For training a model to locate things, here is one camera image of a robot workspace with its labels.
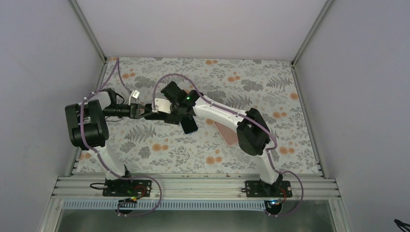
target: white panel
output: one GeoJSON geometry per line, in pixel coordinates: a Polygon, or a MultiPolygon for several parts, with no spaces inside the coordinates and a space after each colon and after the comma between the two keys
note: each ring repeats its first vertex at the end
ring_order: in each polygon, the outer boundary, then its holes
{"type": "Polygon", "coordinates": [[[106,56],[293,60],[325,0],[78,0],[106,56]]]}
{"type": "Polygon", "coordinates": [[[410,223],[410,2],[335,1],[297,74],[353,231],[410,223]]]}
{"type": "Polygon", "coordinates": [[[70,143],[64,107],[102,63],[68,1],[0,3],[0,225],[37,231],[70,143]]]}

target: robotic arm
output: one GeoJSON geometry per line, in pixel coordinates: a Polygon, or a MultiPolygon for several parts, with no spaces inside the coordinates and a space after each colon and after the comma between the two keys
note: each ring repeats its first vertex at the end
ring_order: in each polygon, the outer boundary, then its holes
{"type": "MultiPolygon", "coordinates": [[[[134,91],[130,99],[137,99],[138,93],[138,91],[134,91]]],[[[265,129],[269,130],[258,110],[254,108],[251,108],[249,111],[234,109],[204,96],[206,100],[211,102],[211,104],[209,104],[200,98],[195,90],[186,93],[173,81],[170,82],[161,93],[166,99],[156,98],[155,107],[152,107],[152,104],[143,106],[137,103],[130,103],[131,101],[128,104],[118,104],[117,94],[111,89],[105,89],[89,99],[85,106],[85,117],[87,117],[87,121],[84,122],[84,134],[86,141],[91,147],[99,151],[104,163],[114,173],[123,177],[131,176],[126,166],[109,153],[109,144],[107,141],[109,134],[104,117],[145,118],[146,120],[163,120],[165,123],[171,124],[180,123],[184,132],[189,134],[198,130],[194,116],[200,116],[210,118],[236,131],[241,149],[245,153],[253,156],[253,160],[260,172],[260,183],[264,191],[268,195],[270,195],[270,192],[278,191],[283,177],[270,167],[267,153],[264,150],[270,142],[269,136],[259,127],[245,118],[238,116],[239,114],[246,115],[248,118],[253,119],[265,129]],[[228,112],[221,110],[221,108],[228,109],[228,112]]],[[[88,150],[82,141],[79,127],[80,105],[68,105],[65,108],[65,112],[72,144],[76,147],[80,147],[82,150],[88,150]]],[[[94,156],[97,155],[92,151],[89,151],[89,153],[94,156]]],[[[126,185],[132,181],[118,179],[109,171],[105,169],[104,171],[106,178],[105,186],[108,188],[107,192],[126,194],[121,190],[128,189],[126,185]]]]}

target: floral tablecloth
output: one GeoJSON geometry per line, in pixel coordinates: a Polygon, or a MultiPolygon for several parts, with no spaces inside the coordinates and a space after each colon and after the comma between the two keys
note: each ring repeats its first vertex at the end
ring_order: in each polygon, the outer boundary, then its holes
{"type": "MultiPolygon", "coordinates": [[[[106,79],[117,58],[109,58],[106,79]]],[[[288,61],[192,58],[120,58],[120,72],[128,88],[141,92],[139,103],[152,100],[156,81],[168,73],[189,77],[210,98],[228,106],[257,108],[278,140],[273,152],[277,168],[316,174],[318,168],[288,61]]],[[[171,80],[186,91],[192,86],[180,77],[171,80]]],[[[128,99],[117,71],[108,82],[128,99]]],[[[109,152],[131,172],[183,174],[257,174],[252,157],[238,146],[227,146],[213,121],[196,117],[198,131],[185,135],[180,125],[161,121],[111,117],[109,152]]],[[[78,172],[101,172],[96,159],[84,151],[78,172]]]]}

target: gray floor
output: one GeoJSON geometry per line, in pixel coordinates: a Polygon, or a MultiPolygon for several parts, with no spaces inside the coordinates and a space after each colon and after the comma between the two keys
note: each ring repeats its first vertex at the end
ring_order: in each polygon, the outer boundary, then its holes
{"type": "MultiPolygon", "coordinates": [[[[284,204],[283,212],[295,202],[284,204]]],[[[268,218],[252,211],[155,211],[143,217],[118,217],[111,210],[64,210],[59,232],[333,232],[328,201],[304,201],[295,214],[268,218]]]]}

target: brown rectangular object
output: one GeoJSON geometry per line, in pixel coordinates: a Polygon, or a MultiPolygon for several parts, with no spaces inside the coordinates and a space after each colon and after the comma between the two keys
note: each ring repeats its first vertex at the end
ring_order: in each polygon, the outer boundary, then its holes
{"type": "Polygon", "coordinates": [[[232,146],[238,142],[238,135],[236,131],[233,131],[231,128],[226,127],[218,122],[214,122],[215,127],[218,129],[219,133],[222,135],[222,138],[228,144],[232,146]]]}

